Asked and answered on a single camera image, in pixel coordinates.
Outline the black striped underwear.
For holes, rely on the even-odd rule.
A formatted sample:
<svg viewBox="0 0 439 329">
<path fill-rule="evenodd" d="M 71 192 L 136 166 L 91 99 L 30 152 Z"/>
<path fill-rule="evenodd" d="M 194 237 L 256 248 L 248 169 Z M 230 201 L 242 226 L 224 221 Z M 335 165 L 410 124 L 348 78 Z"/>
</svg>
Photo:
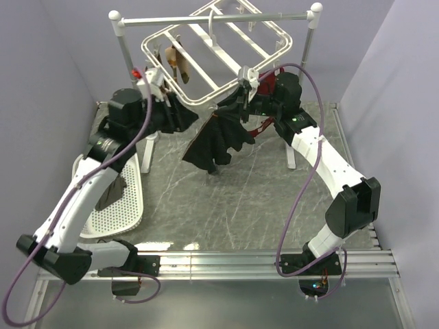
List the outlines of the black striped underwear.
<svg viewBox="0 0 439 329">
<path fill-rule="evenodd" d="M 195 138 L 189 143 L 182 159 L 195 167 L 212 174 L 218 165 L 228 165 L 232 156 L 230 148 L 241 151 L 243 144 L 253 145 L 255 139 L 249 135 L 240 120 L 214 117 L 214 111 Z"/>
</svg>

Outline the white clip hanger frame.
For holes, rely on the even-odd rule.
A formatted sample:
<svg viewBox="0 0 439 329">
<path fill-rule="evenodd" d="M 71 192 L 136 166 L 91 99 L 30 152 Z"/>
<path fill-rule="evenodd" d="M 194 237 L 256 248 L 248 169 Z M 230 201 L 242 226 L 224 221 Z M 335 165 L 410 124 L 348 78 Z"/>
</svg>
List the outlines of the white clip hanger frame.
<svg viewBox="0 0 439 329">
<path fill-rule="evenodd" d="M 223 23 L 230 28 L 234 33 L 236 33 L 236 35 L 238 35 L 240 40 L 243 41 L 245 45 L 248 45 L 261 57 L 261 61 L 255 66 L 251 67 L 258 72 L 267 68 L 271 64 L 278 64 L 281 57 L 290 51 L 294 43 L 293 38 L 275 23 L 276 21 L 286 19 L 286 14 L 264 14 L 257 7 L 251 4 L 251 2 L 241 0 L 238 2 L 238 15 L 225 15 L 222 12 L 222 9 L 218 7 L 219 3 L 219 1 L 211 1 L 189 16 L 180 18 L 160 18 L 157 22 L 159 25 L 163 25 L 168 22 L 169 26 L 156 32 L 155 34 L 152 34 L 151 36 L 148 36 L 141 43 L 142 51 L 146 55 L 147 59 L 152 63 L 152 66 L 159 68 L 163 72 L 164 81 L 167 83 L 168 87 L 177 94 L 184 104 L 189 106 L 201 106 L 215 100 L 217 97 L 235 88 L 238 85 L 238 81 L 237 78 L 234 78 L 225 84 L 216 84 L 211 76 L 195 61 L 193 56 L 190 55 L 187 49 L 180 44 L 180 35 L 175 33 L 178 28 L 184 25 L 189 26 L 195 35 L 201 39 L 207 49 L 211 51 L 211 53 L 236 76 L 238 75 L 238 71 L 242 66 L 238 64 L 235 59 L 233 59 L 233 57 L 218 44 L 217 38 L 213 33 L 213 21 L 215 19 L 218 19 L 220 23 Z M 269 30 L 273 31 L 278 37 L 274 53 L 269 54 L 263 50 L 259 44 L 253 41 L 253 39 L 251 39 L 247 33 L 238 27 L 238 22 L 247 22 L 249 31 L 252 31 L 258 22 L 263 23 Z M 177 48 L 177 50 L 179 50 L 179 52 L 187 59 L 189 66 L 193 68 L 195 72 L 211 88 L 209 93 L 199 99 L 192 99 L 188 96 L 188 94 L 186 94 L 182 87 L 174 81 L 173 76 L 165 71 L 165 67 L 158 60 L 159 46 L 156 42 L 161 37 L 166 38 L 171 43 L 171 46 L 173 45 L 175 48 Z"/>
</svg>

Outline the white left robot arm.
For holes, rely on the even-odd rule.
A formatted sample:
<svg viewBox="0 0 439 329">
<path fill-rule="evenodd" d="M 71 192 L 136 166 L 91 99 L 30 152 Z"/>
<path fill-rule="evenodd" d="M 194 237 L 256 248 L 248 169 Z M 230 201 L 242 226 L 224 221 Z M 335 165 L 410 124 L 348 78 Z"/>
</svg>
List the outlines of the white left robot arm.
<svg viewBox="0 0 439 329">
<path fill-rule="evenodd" d="M 139 140 L 155 132 L 183 132 L 198 120 L 175 93 L 167 93 L 160 100 L 136 89 L 119 89 L 107 109 L 108 115 L 89 138 L 76 176 L 54 211 L 35 233 L 21 235 L 16 243 L 36 265 L 70 285 L 96 269 L 114 267 L 124 276 L 137 270 L 135 246 L 122 240 L 79 245 L 82 228 L 137 152 Z"/>
</svg>

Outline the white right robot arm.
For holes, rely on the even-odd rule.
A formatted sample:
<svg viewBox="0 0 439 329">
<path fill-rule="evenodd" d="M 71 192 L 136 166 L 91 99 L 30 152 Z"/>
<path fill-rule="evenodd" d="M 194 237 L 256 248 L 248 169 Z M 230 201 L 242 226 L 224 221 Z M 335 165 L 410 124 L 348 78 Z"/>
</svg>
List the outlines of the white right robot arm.
<svg viewBox="0 0 439 329">
<path fill-rule="evenodd" d="M 378 215 L 380 183 L 365 178 L 325 137 L 335 119 L 319 105 L 295 122 L 291 144 L 274 137 L 235 153 L 220 182 L 228 201 L 224 246 L 274 247 L 281 276 L 343 274 L 343 244 Z"/>
</svg>

